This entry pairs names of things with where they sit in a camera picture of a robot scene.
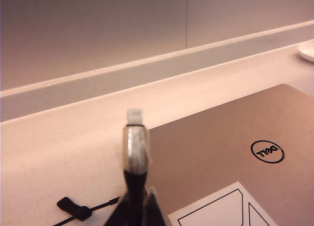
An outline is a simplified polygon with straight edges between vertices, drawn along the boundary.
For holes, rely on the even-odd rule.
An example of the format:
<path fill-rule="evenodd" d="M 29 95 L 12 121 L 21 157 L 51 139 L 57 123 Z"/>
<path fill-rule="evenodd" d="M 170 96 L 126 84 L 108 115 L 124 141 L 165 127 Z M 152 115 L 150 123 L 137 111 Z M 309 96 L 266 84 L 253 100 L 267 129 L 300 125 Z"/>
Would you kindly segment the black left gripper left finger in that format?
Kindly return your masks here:
<path fill-rule="evenodd" d="M 129 193 L 126 192 L 110 217 L 104 223 L 105 226 L 130 226 L 131 208 L 129 203 Z"/>

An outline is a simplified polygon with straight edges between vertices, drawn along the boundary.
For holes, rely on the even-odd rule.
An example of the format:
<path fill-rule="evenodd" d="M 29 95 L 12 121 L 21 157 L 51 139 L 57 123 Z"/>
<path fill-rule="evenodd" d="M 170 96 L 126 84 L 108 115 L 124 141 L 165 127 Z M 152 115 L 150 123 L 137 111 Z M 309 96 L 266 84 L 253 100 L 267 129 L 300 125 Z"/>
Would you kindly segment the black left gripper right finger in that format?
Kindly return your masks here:
<path fill-rule="evenodd" d="M 143 225 L 144 226 L 166 226 L 158 204 L 156 191 L 150 188 L 143 205 Z"/>

